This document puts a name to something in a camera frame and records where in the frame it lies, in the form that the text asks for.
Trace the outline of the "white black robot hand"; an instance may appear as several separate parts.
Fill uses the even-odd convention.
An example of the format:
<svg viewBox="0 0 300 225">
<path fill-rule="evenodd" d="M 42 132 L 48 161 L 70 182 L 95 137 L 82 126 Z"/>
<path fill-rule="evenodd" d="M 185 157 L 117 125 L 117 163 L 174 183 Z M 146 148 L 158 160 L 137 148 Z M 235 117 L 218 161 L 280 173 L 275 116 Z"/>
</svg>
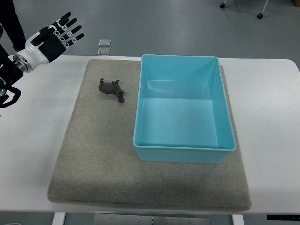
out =
<svg viewBox="0 0 300 225">
<path fill-rule="evenodd" d="M 13 62 L 24 72 L 48 64 L 61 56 L 70 46 L 84 37 L 78 34 L 81 25 L 74 26 L 76 18 L 68 12 L 49 26 L 43 27 L 25 43 L 25 48 L 13 56 Z"/>
</svg>

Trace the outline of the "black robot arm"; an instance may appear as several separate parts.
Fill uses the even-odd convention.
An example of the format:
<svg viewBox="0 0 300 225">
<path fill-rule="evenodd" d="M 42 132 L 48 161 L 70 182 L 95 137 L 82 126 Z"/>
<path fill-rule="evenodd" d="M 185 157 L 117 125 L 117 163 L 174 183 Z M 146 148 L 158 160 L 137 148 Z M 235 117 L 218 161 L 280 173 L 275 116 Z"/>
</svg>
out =
<svg viewBox="0 0 300 225">
<path fill-rule="evenodd" d="M 8 57 L 8 53 L 0 46 L 0 107 L 7 108 L 15 104 L 21 96 L 21 91 L 13 84 L 23 77 L 23 72 L 17 64 Z M 13 93 L 13 97 L 9 102 L 7 91 Z"/>
</svg>

